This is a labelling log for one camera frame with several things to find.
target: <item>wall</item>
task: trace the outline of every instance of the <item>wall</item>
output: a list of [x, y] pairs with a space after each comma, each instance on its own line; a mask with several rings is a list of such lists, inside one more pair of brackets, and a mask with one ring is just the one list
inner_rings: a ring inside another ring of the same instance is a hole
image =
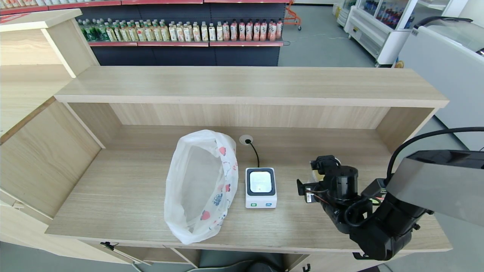
[[484, 27], [484, 1], [469, 0], [459, 17], [470, 18], [474, 23]]

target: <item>wooden panel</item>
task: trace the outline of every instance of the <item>wooden panel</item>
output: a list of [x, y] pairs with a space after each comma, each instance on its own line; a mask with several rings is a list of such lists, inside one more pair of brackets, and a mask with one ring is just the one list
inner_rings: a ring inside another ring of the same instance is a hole
[[1, 190], [52, 218], [99, 150], [54, 102], [1, 146]]
[[26, 117], [25, 121], [30, 121], [37, 113], [37, 107], [70, 80], [71, 77], [60, 64], [0, 66], [0, 135], [15, 127], [11, 132], [14, 134], [24, 125], [17, 125], [19, 122]]
[[56, 94], [61, 102], [444, 107], [411, 69], [94, 66]]
[[[179, 138], [206, 127], [123, 126], [59, 210], [47, 233], [111, 242], [184, 246], [163, 222], [165, 178]], [[220, 232], [192, 244], [198, 249], [235, 249], [307, 254], [352, 251], [358, 245], [340, 233], [318, 204], [306, 204], [296, 179], [311, 175], [309, 161], [333, 154], [359, 170], [359, 190], [384, 177], [390, 158], [375, 130], [214, 127], [238, 139], [254, 137], [262, 166], [275, 169], [280, 200], [272, 210], [245, 208], [244, 170], [257, 161], [253, 150], [237, 142], [239, 190]], [[435, 217], [425, 215], [406, 249], [451, 248]]]
[[180, 255], [184, 260], [186, 260], [193, 267], [198, 268], [200, 265], [200, 254], [199, 249], [186, 249], [186, 248], [171, 248], [176, 254]]
[[375, 129], [387, 107], [111, 104], [125, 125]]
[[[392, 259], [408, 254], [410, 253], [399, 252]], [[307, 264], [311, 264], [311, 272], [357, 272], [384, 263], [384, 261], [377, 260], [356, 260], [352, 253], [313, 254], [299, 261], [300, 263], [291, 268], [289, 272], [302, 272], [303, 267], [307, 267]]]
[[42, 29], [42, 33], [72, 78], [88, 67], [99, 65], [74, 19]]
[[377, 127], [381, 140], [393, 153], [413, 137], [438, 109], [392, 107]]
[[1, 65], [62, 64], [40, 30], [1, 34]]
[[0, 240], [5, 242], [20, 241], [59, 256], [127, 263], [81, 241], [46, 235], [47, 224], [13, 208], [0, 206], [0, 221]]
[[75, 112], [92, 133], [98, 143], [104, 148], [119, 132], [121, 122], [109, 104], [105, 103], [69, 103]]

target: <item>counter top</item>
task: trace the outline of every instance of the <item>counter top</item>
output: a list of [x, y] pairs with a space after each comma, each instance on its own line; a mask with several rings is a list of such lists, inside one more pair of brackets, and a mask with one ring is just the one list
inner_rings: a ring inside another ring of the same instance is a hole
[[0, 32], [46, 29], [81, 15], [80, 9], [41, 11], [17, 15], [18, 18], [0, 24]]
[[[100, 151], [46, 233], [121, 245], [184, 246], [164, 222], [165, 180], [178, 139], [202, 129], [190, 126], [121, 127]], [[215, 236], [191, 244], [226, 249], [310, 254], [359, 251], [340, 233], [321, 205], [306, 204], [296, 179], [307, 181], [309, 161], [333, 154], [359, 170], [359, 191], [384, 177], [390, 154], [375, 130], [216, 127], [234, 139], [250, 134], [262, 166], [275, 169], [275, 209], [246, 209], [244, 170], [257, 165], [250, 147], [237, 141], [238, 191]], [[425, 215], [404, 252], [447, 251], [451, 245], [434, 216]]]
[[61, 102], [444, 107], [411, 69], [100, 66], [56, 95]]

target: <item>gray floor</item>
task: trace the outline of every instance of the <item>gray floor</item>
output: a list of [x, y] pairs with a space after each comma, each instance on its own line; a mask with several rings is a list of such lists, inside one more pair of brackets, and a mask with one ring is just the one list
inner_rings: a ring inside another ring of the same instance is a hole
[[[349, 40], [337, 25], [331, 14], [331, 7], [296, 6], [294, 11], [302, 18], [302, 31], [295, 26], [285, 26], [283, 38], [290, 42], [281, 49], [280, 66], [321, 66], [321, 67], [373, 67], [374, 59], [354, 40]], [[441, 129], [436, 119], [426, 124], [420, 133]], [[462, 146], [449, 135], [423, 139], [410, 145], [402, 152], [408, 155], [421, 149], [461, 149]], [[482, 271], [484, 258], [484, 230], [481, 227], [450, 218], [442, 214], [436, 217], [454, 249], [441, 253], [420, 253], [388, 262], [393, 272], [468, 272]], [[204, 251], [201, 266], [221, 266], [242, 259], [252, 259], [256, 255], [245, 253], [236, 256], [231, 252]], [[280, 256], [270, 256], [279, 262]], [[230, 270], [243, 271], [246, 264]], [[145, 272], [183, 272], [190, 269], [187, 265], [154, 264], [141, 266]], [[0, 244], [0, 270], [2, 272], [133, 272], [128, 265], [118, 265], [95, 261], [59, 257], [48, 252], [11, 244]], [[380, 269], [390, 272], [384, 266]]]

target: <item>shopping cart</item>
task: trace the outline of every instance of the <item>shopping cart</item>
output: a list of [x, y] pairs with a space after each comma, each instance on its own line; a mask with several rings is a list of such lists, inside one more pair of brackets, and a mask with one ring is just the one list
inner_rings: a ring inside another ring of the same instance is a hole
[[284, 23], [286, 25], [296, 25], [298, 30], [301, 30], [301, 18], [291, 10], [291, 6], [294, 4], [294, 0], [289, 1], [289, 5], [286, 6], [286, 17], [284, 17]]

